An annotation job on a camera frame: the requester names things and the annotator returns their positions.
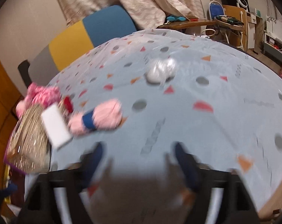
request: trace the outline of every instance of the chair leg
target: chair leg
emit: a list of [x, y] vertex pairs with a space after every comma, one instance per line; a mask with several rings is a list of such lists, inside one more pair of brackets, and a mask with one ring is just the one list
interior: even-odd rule
[[244, 51], [245, 49], [244, 49], [244, 46], [242, 45], [242, 35], [241, 34], [242, 34], [241, 32], [238, 32], [238, 35], [239, 35], [239, 38], [240, 38], [240, 47]]
[[226, 32], [226, 31], [225, 31], [225, 37], [226, 37], [227, 43], [229, 44], [229, 39], [228, 39], [228, 36], [227, 36], [227, 32]]

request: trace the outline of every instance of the wooden desk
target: wooden desk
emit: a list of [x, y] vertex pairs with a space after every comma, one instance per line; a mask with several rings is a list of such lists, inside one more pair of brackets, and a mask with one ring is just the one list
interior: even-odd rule
[[198, 21], [184, 21], [184, 22], [172, 22], [167, 25], [160, 25], [158, 29], [172, 29], [172, 30], [179, 30], [179, 29], [187, 29], [191, 27], [197, 26], [207, 26], [207, 25], [215, 25], [215, 21], [210, 21], [208, 19], [198, 19]]

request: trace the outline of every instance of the blue fabric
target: blue fabric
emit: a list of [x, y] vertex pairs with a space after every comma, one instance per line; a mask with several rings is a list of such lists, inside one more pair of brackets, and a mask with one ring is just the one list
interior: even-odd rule
[[214, 17], [217, 16], [217, 15], [225, 15], [224, 9], [219, 4], [213, 4], [212, 3], [212, 4], [210, 4], [209, 9], [211, 11], [211, 19], [214, 19]]
[[82, 21], [94, 47], [137, 31], [131, 17], [118, 5], [97, 11]]
[[95, 126], [93, 124], [92, 116], [93, 116], [93, 111], [91, 111], [91, 112], [89, 112], [87, 114], [84, 114], [83, 117], [82, 117], [82, 120], [83, 120], [83, 123], [84, 123], [85, 127], [87, 129], [90, 129], [90, 130], [95, 129]]

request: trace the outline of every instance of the wooden furniture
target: wooden furniture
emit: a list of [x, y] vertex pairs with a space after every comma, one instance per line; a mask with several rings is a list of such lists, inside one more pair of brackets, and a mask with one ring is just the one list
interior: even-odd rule
[[[247, 50], [247, 16], [246, 16], [246, 10], [240, 7], [234, 7], [234, 6], [228, 6], [223, 5], [223, 8], [225, 10], [225, 15], [234, 17], [238, 19], [239, 21], [242, 21], [244, 23], [244, 30], [243, 30], [243, 36], [242, 36], [242, 44], [244, 46], [244, 51]], [[234, 46], [240, 46], [240, 38], [234, 33], [229, 34], [229, 42], [230, 44]]]
[[158, 29], [172, 29], [172, 30], [180, 30], [187, 29], [197, 26], [207, 26], [207, 25], [215, 25], [215, 21], [210, 21], [208, 19], [198, 19], [198, 21], [184, 21], [184, 22], [172, 22], [170, 24], [163, 24], [158, 26]]
[[[12, 113], [21, 94], [12, 83], [0, 63], [0, 188], [3, 188], [5, 165], [3, 164], [4, 152], [9, 136], [17, 120]], [[3, 205], [2, 214], [10, 213], [6, 204]]]

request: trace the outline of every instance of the floor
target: floor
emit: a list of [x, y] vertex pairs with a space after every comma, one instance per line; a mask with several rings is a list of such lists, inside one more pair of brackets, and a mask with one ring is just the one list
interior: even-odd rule
[[251, 55], [252, 57], [260, 60], [263, 64], [265, 64], [270, 69], [272, 69], [276, 74], [280, 75], [281, 66], [279, 66], [275, 61], [273, 61], [275, 60], [274, 58], [267, 57], [266, 55], [261, 53], [261, 50], [259, 48], [255, 49], [255, 51], [258, 52], [258, 54], [255, 54], [252, 49], [248, 49], [247, 53]]

